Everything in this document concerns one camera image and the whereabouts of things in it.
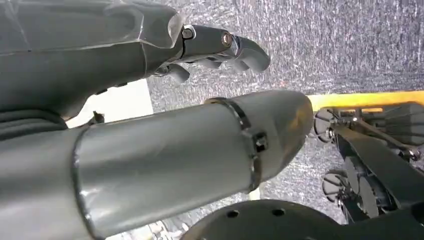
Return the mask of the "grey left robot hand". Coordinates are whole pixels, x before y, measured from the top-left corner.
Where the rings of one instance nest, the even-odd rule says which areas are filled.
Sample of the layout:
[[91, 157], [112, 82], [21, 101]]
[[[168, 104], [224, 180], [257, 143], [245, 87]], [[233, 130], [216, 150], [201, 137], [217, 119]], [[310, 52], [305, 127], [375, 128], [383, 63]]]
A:
[[226, 30], [148, 0], [0, 3], [0, 237], [103, 240], [253, 191], [295, 157], [312, 104], [292, 90], [216, 97], [107, 123], [66, 124], [88, 98], [181, 63], [262, 72]]

